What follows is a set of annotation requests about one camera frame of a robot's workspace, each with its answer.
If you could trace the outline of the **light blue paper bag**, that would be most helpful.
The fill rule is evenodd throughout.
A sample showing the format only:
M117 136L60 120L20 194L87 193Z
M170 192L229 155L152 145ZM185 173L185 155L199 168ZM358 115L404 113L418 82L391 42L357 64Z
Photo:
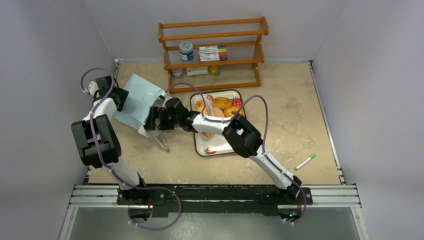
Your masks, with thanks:
M136 74L131 75L123 89L128 91L128 96L122 110L114 114L115 119L147 138L157 138L159 131L147 130L145 125L150 108L160 96L164 96L165 90Z

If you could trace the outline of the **long fake baguette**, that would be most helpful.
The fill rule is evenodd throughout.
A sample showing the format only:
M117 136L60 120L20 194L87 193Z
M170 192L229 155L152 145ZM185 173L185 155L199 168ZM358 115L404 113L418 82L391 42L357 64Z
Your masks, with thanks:
M200 112L203 115L209 115L209 110L206 107L205 102L203 100L199 100L199 101L196 102L195 110L197 112ZM211 136L212 136L212 133L210 133L210 132L202 132L201 134L205 139L210 139Z

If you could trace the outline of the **metal tongs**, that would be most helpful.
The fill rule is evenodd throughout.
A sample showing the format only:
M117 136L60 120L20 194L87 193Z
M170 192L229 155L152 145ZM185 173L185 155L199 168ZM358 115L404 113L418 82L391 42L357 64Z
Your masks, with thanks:
M165 152L170 152L170 146L166 142L161 130L148 130L147 133L153 140L155 140L159 144L160 147L165 150Z

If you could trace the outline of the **pink sugared fake donut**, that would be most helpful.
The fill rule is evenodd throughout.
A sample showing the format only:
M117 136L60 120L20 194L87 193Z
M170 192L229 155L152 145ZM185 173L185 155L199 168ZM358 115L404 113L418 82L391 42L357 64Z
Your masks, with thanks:
M218 118L224 118L225 117L224 112L221 109L217 108L217 107L212 107L209 110L209 113L213 117L218 117Z

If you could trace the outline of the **orange bagel fake bread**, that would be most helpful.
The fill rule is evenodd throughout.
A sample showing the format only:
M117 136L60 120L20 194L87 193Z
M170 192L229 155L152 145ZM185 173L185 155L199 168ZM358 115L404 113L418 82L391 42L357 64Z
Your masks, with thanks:
M216 97L211 101L211 104L214 108L224 111L232 105L232 101L227 97Z

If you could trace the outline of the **glazed ring fake donut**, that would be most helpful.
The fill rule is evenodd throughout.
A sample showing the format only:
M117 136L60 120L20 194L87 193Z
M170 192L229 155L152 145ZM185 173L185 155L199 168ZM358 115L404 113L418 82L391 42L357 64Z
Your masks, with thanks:
M224 116L227 117L227 118L232 118L236 115L236 113L238 112L239 109L240 109L240 107L236 106L236 105L228 106L223 111Z

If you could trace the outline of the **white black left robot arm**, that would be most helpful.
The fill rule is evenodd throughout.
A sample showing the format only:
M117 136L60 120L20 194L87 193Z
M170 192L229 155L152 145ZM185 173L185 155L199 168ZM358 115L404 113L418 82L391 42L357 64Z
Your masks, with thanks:
M93 107L88 115L71 124L71 131L82 163L101 169L119 185L119 194L138 205L146 203L149 191L143 178L122 158L122 148L111 124L115 113L122 110L128 92L115 78L95 80Z

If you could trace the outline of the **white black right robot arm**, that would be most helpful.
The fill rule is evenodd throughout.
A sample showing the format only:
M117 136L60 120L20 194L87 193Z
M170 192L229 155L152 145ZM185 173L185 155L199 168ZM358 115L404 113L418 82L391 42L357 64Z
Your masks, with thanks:
M284 202L292 204L305 193L302 182L268 151L266 135L261 134L239 111L232 117L206 115L204 108L188 110L180 99L173 97L166 100L162 107L150 107L144 128L173 130L176 125L186 132L223 136L237 155L254 161L272 179L281 190Z

